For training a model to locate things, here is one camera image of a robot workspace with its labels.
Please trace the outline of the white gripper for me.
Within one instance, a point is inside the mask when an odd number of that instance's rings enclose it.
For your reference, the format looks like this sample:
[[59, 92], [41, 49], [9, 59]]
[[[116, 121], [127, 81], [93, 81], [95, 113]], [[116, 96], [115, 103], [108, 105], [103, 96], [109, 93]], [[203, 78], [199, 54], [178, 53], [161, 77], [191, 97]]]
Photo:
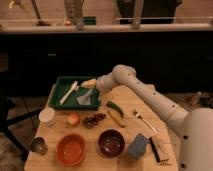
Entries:
[[83, 88], [94, 88], [95, 86], [101, 93], [108, 93], [117, 86], [117, 82], [112, 74], [107, 74], [99, 77], [97, 81], [96, 79], [90, 79], [81, 83]]

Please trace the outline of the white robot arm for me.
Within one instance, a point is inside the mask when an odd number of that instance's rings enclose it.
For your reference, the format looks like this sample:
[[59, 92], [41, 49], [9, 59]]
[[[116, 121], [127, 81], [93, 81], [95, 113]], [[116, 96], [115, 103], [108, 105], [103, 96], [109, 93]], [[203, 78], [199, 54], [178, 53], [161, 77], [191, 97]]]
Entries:
[[107, 75], [84, 81], [83, 85], [95, 87], [101, 93], [118, 86], [128, 87], [181, 139], [179, 171], [213, 171], [213, 109], [187, 111], [148, 88], [136, 77], [133, 67], [122, 64]]

